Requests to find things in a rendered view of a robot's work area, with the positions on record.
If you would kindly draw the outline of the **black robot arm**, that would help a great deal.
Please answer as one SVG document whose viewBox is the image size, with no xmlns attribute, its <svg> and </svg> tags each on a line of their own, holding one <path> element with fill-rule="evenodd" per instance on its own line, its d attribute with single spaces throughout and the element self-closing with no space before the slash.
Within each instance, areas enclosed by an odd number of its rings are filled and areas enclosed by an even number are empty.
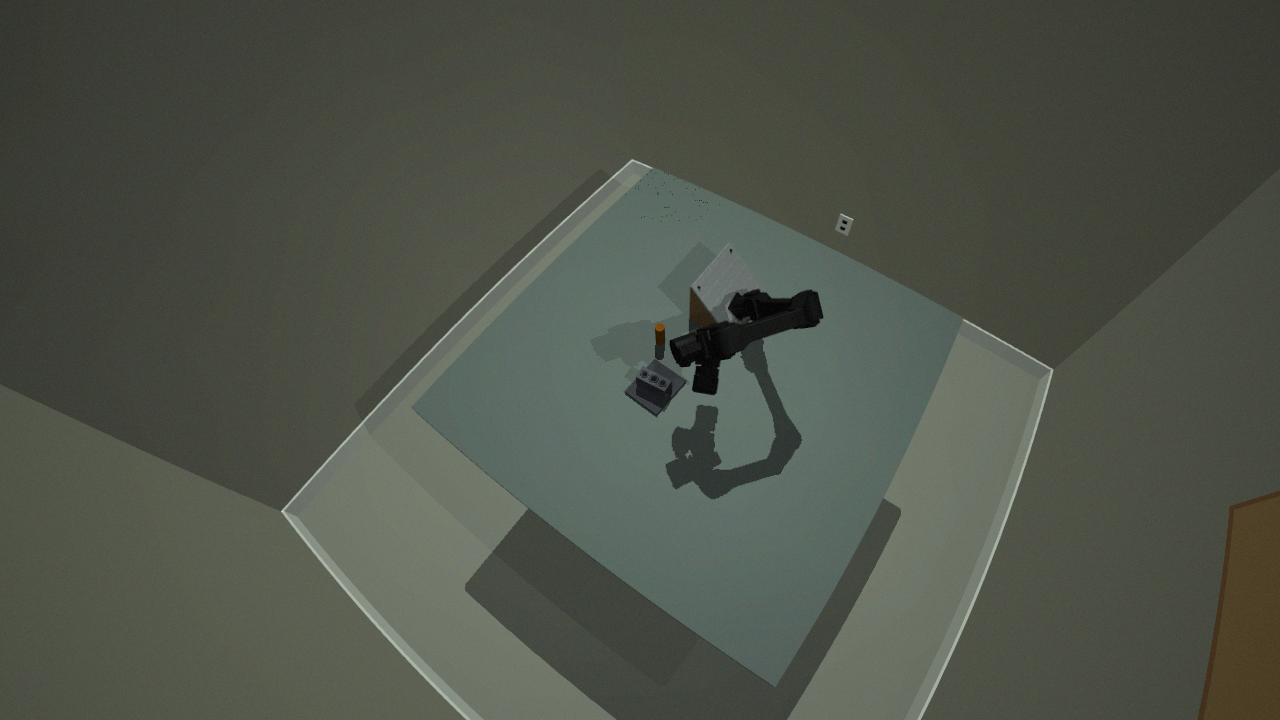
<svg viewBox="0 0 1280 720">
<path fill-rule="evenodd" d="M 728 309 L 740 322 L 746 316 L 750 316 L 750 322 L 710 323 L 696 329 L 698 333 L 669 340 L 669 348 L 678 366 L 691 366 L 694 361 L 701 363 L 701 354 L 705 361 L 726 360 L 746 348 L 754 340 L 790 329 L 815 327 L 819 319 L 824 318 L 819 296 L 812 290 L 804 290 L 792 299 L 771 299 L 769 293 L 760 290 L 742 295 L 737 292 Z"/>
</svg>

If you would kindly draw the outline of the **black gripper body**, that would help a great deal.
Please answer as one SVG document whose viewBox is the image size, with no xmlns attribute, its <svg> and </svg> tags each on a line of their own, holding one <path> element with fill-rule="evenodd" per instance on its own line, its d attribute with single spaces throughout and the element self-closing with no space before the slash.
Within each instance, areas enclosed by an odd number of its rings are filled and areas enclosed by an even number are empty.
<svg viewBox="0 0 1280 720">
<path fill-rule="evenodd" d="M 703 395 L 716 395 L 718 378 L 716 377 L 717 366 L 721 361 L 712 363 L 712 360 L 705 361 L 703 354 L 701 357 L 701 372 L 694 375 L 692 391 Z"/>
</svg>

